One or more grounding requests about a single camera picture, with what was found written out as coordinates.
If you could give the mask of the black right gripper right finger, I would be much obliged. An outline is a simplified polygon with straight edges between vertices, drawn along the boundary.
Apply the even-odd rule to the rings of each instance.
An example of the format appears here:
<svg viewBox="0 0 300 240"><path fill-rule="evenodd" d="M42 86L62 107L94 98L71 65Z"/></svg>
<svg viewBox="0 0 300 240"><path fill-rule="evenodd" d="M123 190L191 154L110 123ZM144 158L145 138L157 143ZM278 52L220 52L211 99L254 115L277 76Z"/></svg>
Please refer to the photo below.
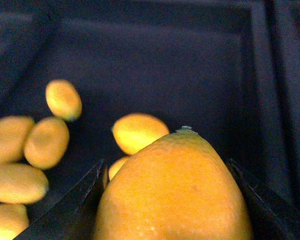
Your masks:
<svg viewBox="0 0 300 240"><path fill-rule="evenodd" d="M233 159L226 160L245 199L256 240L300 240L300 211Z"/></svg>

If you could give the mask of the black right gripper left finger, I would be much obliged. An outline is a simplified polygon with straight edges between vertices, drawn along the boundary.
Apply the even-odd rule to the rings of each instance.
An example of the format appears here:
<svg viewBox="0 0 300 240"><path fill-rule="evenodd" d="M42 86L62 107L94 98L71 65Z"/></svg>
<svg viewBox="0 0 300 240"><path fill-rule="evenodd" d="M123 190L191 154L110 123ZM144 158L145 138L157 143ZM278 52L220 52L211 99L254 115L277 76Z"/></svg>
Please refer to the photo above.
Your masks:
<svg viewBox="0 0 300 240"><path fill-rule="evenodd" d="M91 240L108 166L100 159L49 211L20 233L17 240Z"/></svg>

